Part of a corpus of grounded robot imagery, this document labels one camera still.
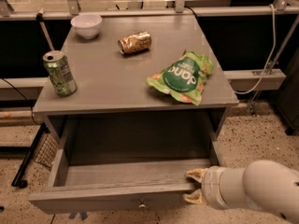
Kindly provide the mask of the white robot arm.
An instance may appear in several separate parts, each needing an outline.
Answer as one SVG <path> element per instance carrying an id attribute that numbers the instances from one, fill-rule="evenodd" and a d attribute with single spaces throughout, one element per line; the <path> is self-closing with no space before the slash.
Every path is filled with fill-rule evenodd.
<path id="1" fill-rule="evenodd" d="M 184 194 L 188 203 L 214 209 L 249 209 L 299 224 L 299 172 L 274 161 L 260 160 L 244 168 L 212 166 L 186 173 L 200 188 Z"/>

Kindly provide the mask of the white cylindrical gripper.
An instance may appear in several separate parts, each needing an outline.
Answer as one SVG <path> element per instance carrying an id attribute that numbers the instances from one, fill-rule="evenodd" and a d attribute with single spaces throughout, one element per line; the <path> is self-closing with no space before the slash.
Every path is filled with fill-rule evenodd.
<path id="1" fill-rule="evenodd" d="M 203 204 L 204 196 L 207 203 L 215 209 L 247 208 L 248 201 L 243 184 L 244 171 L 244 168 L 219 166 L 187 171 L 187 178 L 202 182 L 202 191 L 197 189 L 193 193 L 185 193 L 183 199 L 187 203 Z"/>

